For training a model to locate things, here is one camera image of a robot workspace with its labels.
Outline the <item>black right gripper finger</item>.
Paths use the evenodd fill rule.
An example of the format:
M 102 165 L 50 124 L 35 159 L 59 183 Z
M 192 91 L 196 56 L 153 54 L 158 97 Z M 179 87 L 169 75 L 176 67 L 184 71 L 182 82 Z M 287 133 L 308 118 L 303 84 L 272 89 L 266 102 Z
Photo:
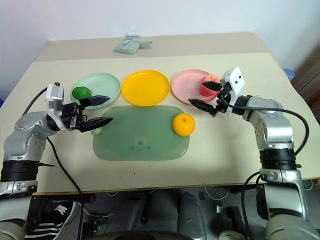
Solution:
M 222 89 L 222 85 L 215 81 L 204 81 L 202 85 L 215 92 L 219 92 Z
M 207 112 L 211 116 L 216 115 L 216 109 L 205 101 L 196 98 L 190 98 L 188 101 L 197 109 Z

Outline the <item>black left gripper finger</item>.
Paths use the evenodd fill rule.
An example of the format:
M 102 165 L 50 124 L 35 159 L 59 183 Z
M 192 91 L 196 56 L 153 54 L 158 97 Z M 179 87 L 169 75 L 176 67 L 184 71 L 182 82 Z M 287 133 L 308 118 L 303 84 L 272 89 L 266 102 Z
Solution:
M 95 95 L 79 100 L 80 107 L 84 110 L 91 107 L 103 105 L 110 100 L 110 97 L 104 95 Z
M 76 124 L 75 129 L 81 133 L 89 132 L 106 126 L 113 120 L 112 117 L 96 117 L 85 121 L 80 121 Z

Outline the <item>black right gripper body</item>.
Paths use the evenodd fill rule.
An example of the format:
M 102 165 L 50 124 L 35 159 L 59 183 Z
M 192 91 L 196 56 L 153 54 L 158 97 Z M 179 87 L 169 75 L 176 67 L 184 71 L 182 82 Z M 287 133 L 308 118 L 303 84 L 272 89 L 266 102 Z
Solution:
M 227 109 L 229 105 L 229 102 L 227 101 L 227 95 L 230 94 L 231 90 L 232 90 L 232 87 L 229 82 L 227 82 L 224 86 L 221 85 L 221 90 L 217 95 L 217 106 L 215 107 L 216 114 L 218 112 L 225 113 L 225 114 L 227 113 Z

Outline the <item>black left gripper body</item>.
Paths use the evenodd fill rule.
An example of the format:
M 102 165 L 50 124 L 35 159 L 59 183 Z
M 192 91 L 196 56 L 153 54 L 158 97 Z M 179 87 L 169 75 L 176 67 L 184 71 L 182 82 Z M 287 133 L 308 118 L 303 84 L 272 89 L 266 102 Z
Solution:
M 63 105 L 61 120 L 69 130 L 79 130 L 80 132 L 87 132 L 86 122 L 88 117 L 83 114 L 85 106 L 72 102 Z

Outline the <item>pink apple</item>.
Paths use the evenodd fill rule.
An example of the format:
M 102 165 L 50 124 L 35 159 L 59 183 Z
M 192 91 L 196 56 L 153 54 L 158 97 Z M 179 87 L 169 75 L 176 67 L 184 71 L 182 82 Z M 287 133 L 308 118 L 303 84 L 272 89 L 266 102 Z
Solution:
M 206 75 L 200 81 L 200 86 L 199 86 L 200 93 L 205 97 L 213 97 L 213 96 L 216 97 L 217 94 L 219 93 L 218 91 L 210 90 L 209 88 L 203 85 L 203 82 L 209 82 L 209 81 L 216 82 L 219 84 L 221 83 L 220 78 L 218 76 L 214 74 Z

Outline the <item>green lime fruit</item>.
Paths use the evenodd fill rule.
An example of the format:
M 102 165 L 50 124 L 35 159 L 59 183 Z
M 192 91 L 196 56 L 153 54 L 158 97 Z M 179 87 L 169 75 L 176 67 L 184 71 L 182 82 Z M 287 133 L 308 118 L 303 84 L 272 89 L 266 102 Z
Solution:
M 76 100 L 83 100 L 83 99 L 90 98 L 92 96 L 90 89 L 85 86 L 75 87 L 72 90 L 71 95 Z

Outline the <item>light green round plate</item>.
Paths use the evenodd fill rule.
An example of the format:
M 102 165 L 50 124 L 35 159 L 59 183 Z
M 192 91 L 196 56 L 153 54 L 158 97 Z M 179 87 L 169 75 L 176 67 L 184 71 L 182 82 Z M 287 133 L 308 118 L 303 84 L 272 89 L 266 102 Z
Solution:
M 105 72 L 87 75 L 72 86 L 69 94 L 70 100 L 71 102 L 79 104 L 79 101 L 72 95 L 72 91 L 76 87 L 88 88 L 92 96 L 107 96 L 110 98 L 101 105 L 86 107 L 86 110 L 100 110 L 106 108 L 118 98 L 121 91 L 120 81 L 114 75 Z

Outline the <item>pink round plate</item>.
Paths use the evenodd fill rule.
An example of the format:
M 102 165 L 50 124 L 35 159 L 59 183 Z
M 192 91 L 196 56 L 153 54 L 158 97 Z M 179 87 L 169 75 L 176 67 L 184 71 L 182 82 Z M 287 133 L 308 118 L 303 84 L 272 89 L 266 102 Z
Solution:
M 171 90 L 174 96 L 184 104 L 191 105 L 189 99 L 199 99 L 209 103 L 216 96 L 203 96 L 200 93 L 201 80 L 206 75 L 213 75 L 200 69 L 187 69 L 177 73 L 171 81 Z

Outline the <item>yellow round plate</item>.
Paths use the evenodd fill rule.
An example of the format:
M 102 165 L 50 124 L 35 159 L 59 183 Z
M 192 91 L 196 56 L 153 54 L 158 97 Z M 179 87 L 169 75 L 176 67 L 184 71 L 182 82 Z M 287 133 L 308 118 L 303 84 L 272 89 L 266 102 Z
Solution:
M 140 70 L 130 74 L 121 85 L 121 94 L 130 104 L 151 107 L 160 104 L 170 92 L 170 82 L 156 70 Z

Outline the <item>orange mandarin fruit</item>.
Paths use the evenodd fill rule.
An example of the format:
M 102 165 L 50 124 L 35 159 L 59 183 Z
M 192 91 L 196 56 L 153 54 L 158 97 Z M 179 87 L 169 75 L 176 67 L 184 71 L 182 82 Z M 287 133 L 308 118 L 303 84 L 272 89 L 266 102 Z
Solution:
M 196 122 L 191 115 L 187 113 L 180 113 L 173 118 L 172 128 L 177 135 L 187 137 L 194 132 Z

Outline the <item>green rectangular tray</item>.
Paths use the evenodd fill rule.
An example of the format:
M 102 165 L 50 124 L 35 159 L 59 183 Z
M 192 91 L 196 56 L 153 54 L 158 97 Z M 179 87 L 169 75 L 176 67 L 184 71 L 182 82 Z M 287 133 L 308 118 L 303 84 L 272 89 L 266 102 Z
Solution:
M 181 158 L 190 138 L 179 136 L 172 127 L 183 111 L 175 106 L 114 106 L 104 117 L 107 125 L 92 130 L 95 155 L 107 161 L 169 161 Z

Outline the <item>clear plastic bag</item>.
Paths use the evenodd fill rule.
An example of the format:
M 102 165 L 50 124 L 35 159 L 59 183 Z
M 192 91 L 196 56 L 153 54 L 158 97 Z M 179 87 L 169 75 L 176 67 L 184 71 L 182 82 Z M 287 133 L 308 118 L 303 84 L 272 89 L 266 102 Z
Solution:
M 152 41 L 144 41 L 139 35 L 127 33 L 122 41 L 115 48 L 113 48 L 112 51 L 114 53 L 134 55 L 140 49 L 150 50 L 152 48 Z

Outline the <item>blue round object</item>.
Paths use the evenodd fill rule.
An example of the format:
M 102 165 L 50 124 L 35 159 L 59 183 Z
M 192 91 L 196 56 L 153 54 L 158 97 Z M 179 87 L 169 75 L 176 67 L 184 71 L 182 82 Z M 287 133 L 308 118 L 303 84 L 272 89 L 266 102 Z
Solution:
M 290 68 L 284 68 L 283 70 L 286 73 L 288 80 L 291 82 L 295 78 L 296 72 Z

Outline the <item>black white striped shoe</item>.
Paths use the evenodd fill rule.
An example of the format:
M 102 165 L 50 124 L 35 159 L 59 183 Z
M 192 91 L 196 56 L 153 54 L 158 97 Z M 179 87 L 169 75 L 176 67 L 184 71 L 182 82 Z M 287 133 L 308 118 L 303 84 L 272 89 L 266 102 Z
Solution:
M 72 201 L 33 196 L 24 240 L 55 240 L 74 210 Z

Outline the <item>dark rounded shape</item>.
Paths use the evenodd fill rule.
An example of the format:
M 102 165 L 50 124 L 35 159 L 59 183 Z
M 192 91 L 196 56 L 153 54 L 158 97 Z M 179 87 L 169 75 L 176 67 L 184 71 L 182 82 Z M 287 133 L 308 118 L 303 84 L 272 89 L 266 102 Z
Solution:
M 200 204 L 189 192 L 177 204 L 177 233 L 193 240 L 207 240 L 207 230 Z

